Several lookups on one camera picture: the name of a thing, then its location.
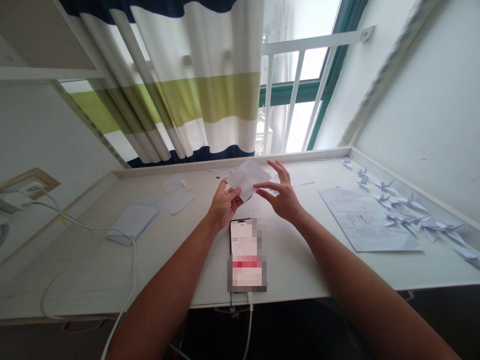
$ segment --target smartphone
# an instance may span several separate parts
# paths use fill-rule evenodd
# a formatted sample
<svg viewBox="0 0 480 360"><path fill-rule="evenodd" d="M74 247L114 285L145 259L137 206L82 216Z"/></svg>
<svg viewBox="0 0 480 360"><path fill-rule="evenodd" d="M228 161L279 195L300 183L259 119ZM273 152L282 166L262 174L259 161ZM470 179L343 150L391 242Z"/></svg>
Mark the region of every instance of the smartphone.
<svg viewBox="0 0 480 360"><path fill-rule="evenodd" d="M262 237L256 220L230 221L231 285L234 292L267 291L266 262L262 257Z"/></svg>

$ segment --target white railing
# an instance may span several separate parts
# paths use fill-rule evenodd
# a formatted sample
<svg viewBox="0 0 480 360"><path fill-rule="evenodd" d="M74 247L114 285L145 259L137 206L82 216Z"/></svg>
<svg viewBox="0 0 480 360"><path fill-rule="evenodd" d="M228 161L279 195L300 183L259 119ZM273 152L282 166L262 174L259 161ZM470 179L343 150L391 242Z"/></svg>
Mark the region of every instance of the white railing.
<svg viewBox="0 0 480 360"><path fill-rule="evenodd" d="M302 66L304 64L305 51L309 49L318 49L318 48L329 48L328 58L326 60L325 68L323 75L320 79L320 86L318 87L318 92L316 93L315 103L313 105L313 110L311 112L310 121L308 123L308 128L305 134L305 139L303 141L302 151L307 149L307 145L312 133L312 128L315 123L315 119L318 116L320 101L322 99L322 94L325 90L325 85L327 84L327 79L329 77L330 69L332 68L332 63L334 61L335 53L337 52L337 47L341 45L351 45L364 42L368 40L371 34L374 31L374 26L369 28L357 31L350 32L341 32L331 35L310 37L299 40L291 41L282 41L264 44L262 46L262 54L268 56L268 73L266 78L266 97L265 97L265 124L263 131L263 149L264 154L268 155L267 151L269 148L269 120L270 120L270 100L272 97L272 77L273 77L273 65L274 65L274 56L275 54L282 53L291 53L298 51L298 62L296 65L295 79L293 81L293 89L291 92L290 107L288 109L288 118L285 128L285 139L283 141L282 153L286 152L287 142L289 139L290 127L292 125L292 117L294 115L295 102L297 100L297 92L299 90L300 84L300 75L302 73Z"/></svg>

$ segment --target curtain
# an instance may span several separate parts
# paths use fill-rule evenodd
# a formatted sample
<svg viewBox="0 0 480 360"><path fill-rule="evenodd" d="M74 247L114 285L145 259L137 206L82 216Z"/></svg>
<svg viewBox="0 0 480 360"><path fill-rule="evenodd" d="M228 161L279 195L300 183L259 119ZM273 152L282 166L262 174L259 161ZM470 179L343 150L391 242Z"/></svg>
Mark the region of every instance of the curtain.
<svg viewBox="0 0 480 360"><path fill-rule="evenodd" d="M124 159L255 154L263 0L60 3L104 75L63 86Z"/></svg>

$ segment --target white desk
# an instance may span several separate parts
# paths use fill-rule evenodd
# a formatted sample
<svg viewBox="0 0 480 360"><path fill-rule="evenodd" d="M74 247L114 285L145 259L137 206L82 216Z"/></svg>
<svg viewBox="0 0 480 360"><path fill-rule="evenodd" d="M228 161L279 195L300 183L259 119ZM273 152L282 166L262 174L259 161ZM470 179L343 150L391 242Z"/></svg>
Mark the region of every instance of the white desk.
<svg viewBox="0 0 480 360"><path fill-rule="evenodd" d="M288 155L284 159L292 160L295 157ZM317 169L320 176L315 178L315 183L295 187L299 201L339 241L354 251L317 192L318 188L358 186L355 169L359 166L353 163L353 170L345 169L341 164L342 159L343 157L330 162L293 161L285 163L285 167L293 177L305 181L313 178L309 164ZM225 166L233 163L217 162L210 168L222 168L222 164ZM195 169L195 166L182 165L181 168ZM273 172L268 165L263 167ZM135 174L135 170L132 171L129 176ZM137 293L206 214L220 182L216 177L225 178L229 173L230 169L183 173L192 187L195 200L176 216L171 216L162 208L138 239ZM164 198L167 194L162 187L162 180L169 176L171 175L159 174L121 178L80 216L80 220L93 227L112 226L126 206L143 199ZM370 180L375 180L371 173ZM373 184L370 189L372 194L380 192ZM267 257L268 286L267 292L254 294L256 303L330 295L310 249L293 226L279 218L270 204L258 195L241 206L235 215L238 219L250 217L262 218L268 227L262 242L263 253ZM46 300L50 314L85 316L112 314L121 310L132 288L133 248L106 239L106 233L107 231L95 231L92 246L52 286ZM41 317L39 304L45 287L86 246L89 239L88 230L69 226L2 289L0 320ZM446 242L438 240L431 243L423 234L418 236L418 241L424 252L371 252L357 255L398 291L480 284L480 271L463 261ZM227 292L229 255L229 233L226 228L218 234L211 247L193 296L193 308L230 304L230 293ZM244 293L234 293L232 300L236 304L246 304L247 299Z"/></svg>

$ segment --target forearm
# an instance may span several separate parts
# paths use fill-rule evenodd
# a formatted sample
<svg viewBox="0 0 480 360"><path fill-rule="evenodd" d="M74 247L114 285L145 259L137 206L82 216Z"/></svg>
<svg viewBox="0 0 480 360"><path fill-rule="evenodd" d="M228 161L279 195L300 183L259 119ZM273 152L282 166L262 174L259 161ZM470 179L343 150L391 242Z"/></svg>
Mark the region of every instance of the forearm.
<svg viewBox="0 0 480 360"><path fill-rule="evenodd" d="M458 358L406 301L311 215L299 216L294 225L333 297L380 357Z"/></svg>
<svg viewBox="0 0 480 360"><path fill-rule="evenodd" d="M108 359L161 359L187 315L218 229L204 218L149 281L118 325Z"/></svg>

